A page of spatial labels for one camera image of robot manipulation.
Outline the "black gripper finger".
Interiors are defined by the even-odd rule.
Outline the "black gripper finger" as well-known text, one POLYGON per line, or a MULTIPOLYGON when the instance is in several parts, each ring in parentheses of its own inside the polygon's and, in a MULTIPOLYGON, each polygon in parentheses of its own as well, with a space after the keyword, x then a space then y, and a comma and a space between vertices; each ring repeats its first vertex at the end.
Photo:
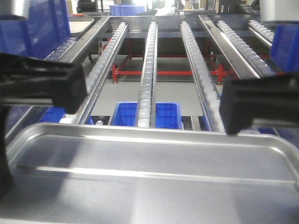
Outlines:
POLYGON ((299 126, 299 76, 227 79, 219 107, 226 134, 257 127, 299 126))
POLYGON ((53 105, 74 114, 86 96, 81 65, 0 55, 2 105, 53 105))

